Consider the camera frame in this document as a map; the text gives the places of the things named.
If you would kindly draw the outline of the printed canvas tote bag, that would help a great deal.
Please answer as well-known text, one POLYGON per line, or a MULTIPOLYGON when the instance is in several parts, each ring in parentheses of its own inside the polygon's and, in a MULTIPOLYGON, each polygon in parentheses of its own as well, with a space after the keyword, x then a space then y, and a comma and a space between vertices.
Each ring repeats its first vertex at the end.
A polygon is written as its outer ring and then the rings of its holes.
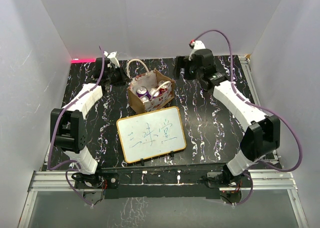
POLYGON ((149 70, 141 60, 132 59, 127 63, 125 71, 129 78, 128 103, 137 114, 159 110, 173 100, 175 82, 157 69, 149 70), (132 77, 129 66, 133 62, 140 63, 146 72, 132 77))

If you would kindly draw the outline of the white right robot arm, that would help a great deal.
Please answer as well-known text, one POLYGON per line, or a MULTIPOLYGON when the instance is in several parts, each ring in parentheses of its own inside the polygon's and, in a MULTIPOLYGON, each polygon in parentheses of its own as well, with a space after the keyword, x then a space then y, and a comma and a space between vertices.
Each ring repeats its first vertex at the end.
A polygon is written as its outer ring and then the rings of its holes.
POLYGON ((214 98, 235 116, 245 132, 239 152, 224 165, 221 174, 209 179, 233 187, 240 182, 245 170, 280 146, 280 119, 248 105, 246 98, 238 90, 233 90, 233 83, 227 75, 217 71, 210 49, 202 48, 189 56, 177 56, 174 66, 176 79, 183 69, 184 79, 196 79, 203 90, 212 90, 214 98))

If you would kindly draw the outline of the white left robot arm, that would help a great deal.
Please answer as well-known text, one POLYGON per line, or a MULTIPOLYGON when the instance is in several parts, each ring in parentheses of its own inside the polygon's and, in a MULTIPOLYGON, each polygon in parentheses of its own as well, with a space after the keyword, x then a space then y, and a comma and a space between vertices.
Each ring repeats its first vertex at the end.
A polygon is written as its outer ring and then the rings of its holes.
POLYGON ((116 53, 97 58, 92 78, 82 86, 81 91, 67 105, 53 109, 50 114, 50 149, 47 161, 49 170, 56 170, 67 162, 51 166, 53 147, 69 157, 68 162, 76 165, 86 175, 86 182, 93 188, 103 183, 102 173, 96 171, 98 162, 87 148, 86 116, 103 97, 110 85, 125 85, 127 77, 121 68, 116 53))

